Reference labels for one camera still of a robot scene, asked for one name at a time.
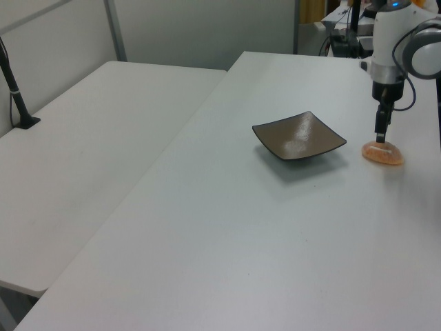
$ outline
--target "dark brown plate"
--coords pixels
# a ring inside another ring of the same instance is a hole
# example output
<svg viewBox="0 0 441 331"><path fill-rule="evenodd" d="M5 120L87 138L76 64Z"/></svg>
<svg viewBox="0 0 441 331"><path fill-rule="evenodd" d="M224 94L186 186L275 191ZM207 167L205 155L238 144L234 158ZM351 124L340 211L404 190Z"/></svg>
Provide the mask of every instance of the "dark brown plate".
<svg viewBox="0 0 441 331"><path fill-rule="evenodd" d="M253 126L253 131L271 153L284 161L314 157L346 144L312 112Z"/></svg>

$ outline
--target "tabletop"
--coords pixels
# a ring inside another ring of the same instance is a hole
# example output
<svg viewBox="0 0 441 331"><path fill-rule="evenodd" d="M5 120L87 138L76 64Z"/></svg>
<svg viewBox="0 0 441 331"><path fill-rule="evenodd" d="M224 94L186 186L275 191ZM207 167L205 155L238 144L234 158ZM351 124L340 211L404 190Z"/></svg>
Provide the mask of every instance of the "tabletop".
<svg viewBox="0 0 441 331"><path fill-rule="evenodd" d="M109 62L0 139L0 285L36 297L225 72Z"/></svg>
<svg viewBox="0 0 441 331"><path fill-rule="evenodd" d="M17 330L439 330L437 101L414 83L383 166L357 60L244 53ZM347 144L284 162L252 131L307 110Z"/></svg>

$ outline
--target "glossy plate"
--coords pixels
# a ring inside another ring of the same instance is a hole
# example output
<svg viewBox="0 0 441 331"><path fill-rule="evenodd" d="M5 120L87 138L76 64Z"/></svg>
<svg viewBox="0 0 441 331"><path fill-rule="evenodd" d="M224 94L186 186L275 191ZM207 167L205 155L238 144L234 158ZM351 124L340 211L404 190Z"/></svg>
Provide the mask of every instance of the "glossy plate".
<svg viewBox="0 0 441 331"><path fill-rule="evenodd" d="M346 144L312 112L253 126L253 131L271 153L284 161L314 157Z"/></svg>

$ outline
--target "white wall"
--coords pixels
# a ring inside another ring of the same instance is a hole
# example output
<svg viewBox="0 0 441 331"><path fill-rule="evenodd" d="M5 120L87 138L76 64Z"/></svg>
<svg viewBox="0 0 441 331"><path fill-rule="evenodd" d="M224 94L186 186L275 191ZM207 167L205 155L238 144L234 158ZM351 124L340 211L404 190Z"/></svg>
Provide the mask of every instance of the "white wall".
<svg viewBox="0 0 441 331"><path fill-rule="evenodd" d="M113 0L128 61L228 70L244 50L292 53L294 0Z"/></svg>
<svg viewBox="0 0 441 331"><path fill-rule="evenodd" d="M0 33L66 0L0 0Z"/></svg>
<svg viewBox="0 0 441 331"><path fill-rule="evenodd" d="M72 0L1 37L31 114L116 59L103 0ZM0 137L10 130L8 93L0 74Z"/></svg>

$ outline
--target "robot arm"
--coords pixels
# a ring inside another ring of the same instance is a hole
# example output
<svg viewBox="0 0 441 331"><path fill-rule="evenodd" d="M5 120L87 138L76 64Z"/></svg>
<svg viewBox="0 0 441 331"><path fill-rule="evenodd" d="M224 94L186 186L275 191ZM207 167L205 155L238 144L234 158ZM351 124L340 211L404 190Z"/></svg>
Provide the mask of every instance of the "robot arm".
<svg viewBox="0 0 441 331"><path fill-rule="evenodd" d="M415 103L415 88L407 73L423 79L441 77L441 18L410 0L388 0L376 16L373 49L372 96L380 102L375 132L377 142L384 143L392 112L407 110ZM396 109L405 80L412 87L414 100L409 107Z"/></svg>

